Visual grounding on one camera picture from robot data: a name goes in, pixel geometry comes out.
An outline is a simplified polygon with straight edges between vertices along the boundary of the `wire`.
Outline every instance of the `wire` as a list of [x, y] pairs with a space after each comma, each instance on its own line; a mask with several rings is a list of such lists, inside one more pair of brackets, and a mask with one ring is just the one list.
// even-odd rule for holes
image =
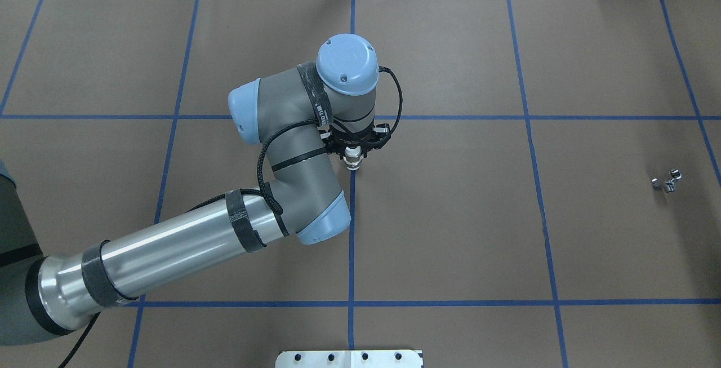
[[73, 346], [73, 349], [70, 350], [70, 353], [67, 357], [65, 357], [65, 360], [60, 363], [57, 368], [65, 368], [65, 366], [72, 360], [72, 358], [75, 356], [75, 353], [78, 352], [78, 348], [80, 348], [80, 345], [82, 345], [83, 341], [85, 340], [85, 337], [87, 337], [88, 333], [90, 332], [90, 329], [92, 329], [93, 325], [95, 324], [95, 320], [97, 320], [97, 317], [100, 316], [100, 312], [95, 313], [90, 318], [90, 322], [88, 322], [87, 327], [85, 327], [85, 330], [83, 331], [83, 334], [80, 334], [80, 338], [78, 338], [77, 342], [75, 342], [75, 345]]
[[[262, 193], [260, 193], [259, 190], [255, 190], [255, 189], [241, 189], [240, 193], [242, 195], [262, 196]], [[225, 193], [222, 193], [214, 198], [207, 199], [205, 202], [193, 206], [192, 209], [190, 209], [189, 211], [186, 211], [185, 213], [189, 213], [191, 211], [194, 211], [195, 209], [202, 208], [203, 206], [208, 206], [209, 204], [215, 203], [215, 202], [219, 201], [220, 199], [225, 199], [225, 195], [226, 195]]]
[[265, 188], [265, 181], [263, 181], [263, 160], [265, 160], [265, 154], [268, 152], [268, 147], [270, 147], [270, 143], [273, 142], [273, 140], [277, 139], [281, 135], [283, 135], [284, 132], [291, 131], [294, 128], [297, 127], [303, 127], [303, 126], [311, 126], [315, 125], [317, 126], [316, 119], [307, 119], [307, 121], [301, 121], [301, 122], [294, 122], [293, 124], [290, 124], [286, 127], [283, 127], [282, 129], [276, 131], [271, 137], [268, 137], [267, 140], [263, 143], [262, 149], [260, 149], [260, 155], [258, 156], [258, 187], [260, 188], [260, 196], [263, 196], [263, 199], [265, 199], [265, 203], [268, 204], [268, 207], [273, 211], [275, 214], [283, 214], [283, 207], [281, 206], [278, 201], [276, 201], [275, 198], [273, 198], [273, 195], [268, 193], [268, 190]]
[[388, 73], [388, 75], [390, 75], [391, 78], [393, 78], [393, 81], [396, 83], [396, 88], [398, 88], [398, 114], [396, 114], [396, 121], [394, 122], [393, 127], [391, 127], [391, 130], [388, 132], [388, 134], [386, 134], [386, 136], [383, 137], [383, 139], [380, 139], [380, 140], [372, 143], [370, 141], [365, 141], [365, 140], [361, 139], [361, 137], [358, 134], [355, 134], [354, 132], [350, 131], [350, 129], [348, 129], [348, 127], [345, 127], [345, 124], [342, 124], [341, 122], [333, 122], [333, 124], [340, 127], [341, 130], [343, 130], [343, 132], [345, 132], [346, 134], [353, 137], [353, 139], [355, 139], [354, 141], [350, 142], [351, 145], [357, 144], [357, 145], [360, 145], [360, 147], [364, 147], [366, 149], [373, 149], [375, 147], [380, 147], [381, 145], [386, 144], [386, 142], [390, 139], [393, 132], [396, 131], [396, 127], [398, 127], [398, 122], [401, 119], [401, 113], [403, 112], [403, 91], [401, 90], [401, 85], [398, 82], [398, 78], [396, 78], [396, 74], [393, 73], [392, 70], [390, 70], [389, 68], [386, 68], [384, 66], [379, 66], [378, 71]]

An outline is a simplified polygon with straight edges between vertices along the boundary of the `black velcro strap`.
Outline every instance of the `black velcro strap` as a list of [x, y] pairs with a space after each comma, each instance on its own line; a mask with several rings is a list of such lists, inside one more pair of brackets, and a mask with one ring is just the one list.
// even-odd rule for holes
[[41, 301], [41, 291], [38, 287], [38, 275], [41, 272], [44, 258], [36, 260], [28, 269], [28, 275], [25, 276], [25, 300], [28, 301], [28, 307], [36, 322], [46, 332], [54, 335], [68, 335], [74, 330], [65, 329], [57, 324], [55, 320], [47, 314], [46, 309]]
[[113, 286], [108, 278], [108, 273], [103, 265], [103, 258], [100, 250], [103, 245], [110, 242], [105, 240], [99, 244], [93, 245], [83, 252], [80, 273], [83, 276], [83, 283], [90, 297], [103, 307], [123, 306], [137, 299], [125, 297], [118, 289]]
[[226, 208], [228, 209], [230, 224], [233, 226], [235, 235], [245, 252], [256, 252], [266, 247], [263, 241], [260, 240], [258, 232], [250, 225], [248, 211], [245, 209], [245, 203], [243, 202], [243, 194], [239, 189], [226, 193]]
[[3, 252], [0, 254], [0, 268], [16, 263], [17, 261], [26, 260], [36, 255], [43, 255], [41, 246], [38, 245], [38, 243]]
[[315, 62], [301, 63], [296, 68], [298, 68], [298, 73], [301, 75], [306, 92], [308, 92], [308, 98], [313, 105], [318, 126], [329, 125], [333, 122], [333, 110], [330, 108], [330, 100], [323, 87], [323, 80], [315, 68]]

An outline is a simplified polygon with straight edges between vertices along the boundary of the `small metal object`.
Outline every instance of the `small metal object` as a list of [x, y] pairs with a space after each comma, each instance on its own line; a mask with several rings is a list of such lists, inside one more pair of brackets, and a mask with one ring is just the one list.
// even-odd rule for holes
[[664, 183], [660, 183], [658, 178], [653, 178], [651, 180], [651, 186], [653, 186], [656, 189], [663, 188], [665, 193], [675, 192], [675, 190], [677, 189], [677, 187], [675, 186], [675, 183], [677, 183], [677, 181], [680, 181], [680, 178], [682, 178], [683, 175], [682, 175], [682, 173], [680, 173], [679, 170], [670, 170], [669, 175], [670, 175], [671, 179], [665, 181]]
[[349, 171], [355, 171], [361, 167], [363, 161], [363, 150], [360, 147], [345, 147], [343, 162]]

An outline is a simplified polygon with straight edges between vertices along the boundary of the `grid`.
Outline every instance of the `grid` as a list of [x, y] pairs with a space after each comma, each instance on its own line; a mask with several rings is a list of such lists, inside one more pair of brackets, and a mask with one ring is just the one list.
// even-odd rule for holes
[[[704, 299], [704, 298], [677, 298], [677, 299], [560, 299], [557, 291], [556, 277], [554, 271], [554, 263], [552, 256], [552, 243], [549, 239], [548, 223], [546, 222], [546, 211], [544, 206], [544, 196], [541, 185], [541, 177], [538, 171], [538, 163], [536, 160], [536, 148], [533, 144], [533, 122], [536, 121], [695, 121], [698, 124], [701, 135], [703, 137], [706, 150], [708, 151], [709, 160], [716, 174], [716, 182], [721, 187], [721, 174], [719, 173], [718, 163], [714, 157], [713, 148], [711, 147], [708, 134], [706, 132], [705, 122], [719, 121], [721, 116], [702, 116], [696, 98], [693, 95], [692, 85], [688, 79], [687, 71], [683, 65], [683, 59], [678, 50], [675, 41], [674, 31], [671, 26], [669, 12], [666, 9], [665, 0], [659, 0], [664, 15], [667, 32], [669, 32], [670, 44], [674, 50], [675, 57], [678, 60], [678, 67], [683, 76], [683, 81], [688, 91], [695, 116], [536, 116], [531, 114], [528, 109], [528, 101], [526, 99], [526, 89], [523, 80], [522, 57], [518, 48], [518, 39], [516, 37], [515, 21], [513, 18], [512, 0], [506, 0], [508, 7], [508, 19], [510, 21], [510, 31], [513, 38], [513, 50], [515, 55], [515, 65], [518, 75], [518, 86], [520, 88], [520, 99], [523, 105], [522, 116], [402, 116], [404, 121], [426, 121], [426, 119], [442, 119], [443, 121], [523, 121], [528, 137], [528, 151], [531, 158], [533, 168], [533, 180], [535, 183], [536, 199], [538, 201], [538, 210], [541, 215], [542, 232], [544, 235], [544, 245], [546, 254], [546, 264], [548, 265], [549, 286], [551, 288], [551, 299], [523, 299], [523, 300], [408, 300], [408, 301], [367, 301], [355, 299], [355, 196], [356, 183], [355, 172], [350, 173], [350, 213], [352, 221], [349, 232], [348, 247], [348, 300], [347, 301], [265, 301], [265, 302], [164, 302], [164, 301], [146, 301], [145, 295], [129, 304], [127, 307], [136, 308], [136, 324], [133, 330], [133, 338], [130, 354], [128, 356], [128, 366], [133, 366], [141, 332], [143, 312], [145, 308], [155, 307], [232, 307], [232, 308], [268, 308], [268, 307], [346, 307], [348, 309], [348, 348], [355, 348], [354, 340], [354, 314], [356, 308], [361, 307], [553, 307], [556, 320], [557, 336], [559, 343], [559, 353], [561, 356], [562, 366], [569, 366], [566, 352], [566, 340], [564, 339], [563, 322], [561, 307], [573, 306], [633, 306], [633, 305], [671, 305], [671, 304], [721, 304], [721, 299]], [[160, 221], [160, 213], [163, 206], [165, 187], [167, 177], [170, 170], [170, 160], [173, 151], [173, 142], [175, 142], [175, 132], [179, 119], [230, 119], [230, 116], [224, 114], [180, 114], [180, 105], [183, 100], [183, 88], [185, 85], [185, 75], [188, 70], [188, 60], [193, 44], [193, 31], [195, 29], [195, 20], [198, 13], [198, 6], [201, 0], [195, 0], [193, 6], [193, 15], [188, 30], [188, 41], [185, 48], [185, 57], [183, 60], [183, 69], [180, 75], [180, 83], [178, 85], [177, 99], [175, 101], [175, 111], [173, 114], [3, 114], [8, 99], [11, 97], [11, 89], [16, 75], [21, 68], [23, 54], [32, 36], [33, 27], [38, 18], [39, 12], [43, 5], [43, 0], [38, 0], [38, 4], [34, 10], [33, 18], [29, 24], [25, 39], [20, 48], [20, 53], [13, 67], [10, 80], [8, 81], [3, 100], [0, 104], [1, 119], [170, 119], [172, 126], [170, 136], [167, 143], [167, 152], [165, 155], [163, 173], [161, 177], [160, 190], [157, 198], [157, 206], [155, 207], [154, 222]], [[356, 0], [350, 0], [350, 32], [355, 33], [355, 7]], [[394, 116], [376, 116], [377, 119], [392, 119]]]

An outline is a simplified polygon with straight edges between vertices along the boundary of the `black tape wrap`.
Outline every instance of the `black tape wrap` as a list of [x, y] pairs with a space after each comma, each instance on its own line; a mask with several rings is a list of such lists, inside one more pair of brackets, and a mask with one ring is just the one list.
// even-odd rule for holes
[[55, 320], [47, 314], [43, 306], [41, 292], [39, 292], [38, 287], [38, 274], [39, 271], [41, 271], [43, 261], [44, 258], [36, 260], [28, 269], [28, 275], [25, 276], [25, 299], [28, 301], [28, 308], [33, 314], [35, 321], [38, 322], [46, 332], [54, 335], [69, 335], [74, 330], [65, 329], [65, 327], [57, 324]]
[[301, 63], [296, 68], [298, 68], [298, 73], [301, 75], [306, 92], [308, 92], [308, 98], [313, 105], [318, 126], [328, 126], [333, 122], [333, 110], [330, 108], [330, 99], [323, 87], [323, 80], [318, 75], [315, 62]]
[[258, 232], [250, 225], [248, 211], [245, 209], [245, 202], [243, 202], [243, 194], [239, 189], [226, 193], [226, 208], [228, 209], [230, 224], [233, 226], [235, 235], [245, 252], [256, 252], [266, 247], [261, 241]]
[[103, 307], [123, 306], [136, 300], [137, 297], [130, 298], [124, 296], [113, 286], [113, 283], [110, 282], [100, 252], [103, 249], [103, 245], [108, 242], [110, 242], [110, 240], [105, 240], [83, 252], [80, 272], [83, 276], [85, 288], [95, 303]]

